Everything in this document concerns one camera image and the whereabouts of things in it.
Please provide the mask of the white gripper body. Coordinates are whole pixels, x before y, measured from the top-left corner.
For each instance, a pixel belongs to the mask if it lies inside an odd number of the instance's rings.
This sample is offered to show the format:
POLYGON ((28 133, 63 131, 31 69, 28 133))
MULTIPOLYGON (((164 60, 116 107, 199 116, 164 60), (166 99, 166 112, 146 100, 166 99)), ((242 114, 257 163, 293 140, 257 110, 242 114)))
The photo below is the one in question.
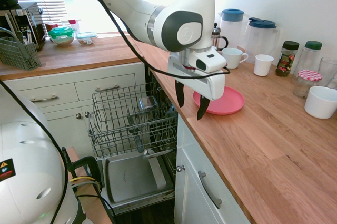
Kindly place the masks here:
POLYGON ((183 85, 209 100, 216 100, 224 93, 224 67, 225 58, 216 50, 183 50, 170 53, 167 71, 183 85))

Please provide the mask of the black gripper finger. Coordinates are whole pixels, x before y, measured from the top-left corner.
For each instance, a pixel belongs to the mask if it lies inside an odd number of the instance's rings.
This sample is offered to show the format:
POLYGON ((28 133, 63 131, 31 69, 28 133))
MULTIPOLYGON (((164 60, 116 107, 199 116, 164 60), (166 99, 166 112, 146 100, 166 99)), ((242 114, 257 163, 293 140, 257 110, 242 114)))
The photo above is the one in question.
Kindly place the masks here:
POLYGON ((200 96, 200 106, 197 112, 197 120, 200 120, 204 116, 209 106, 209 103, 210 103, 209 99, 207 99, 202 95, 200 96))
POLYGON ((185 101, 184 85, 177 80, 175 81, 175 91, 179 107, 183 107, 185 101))

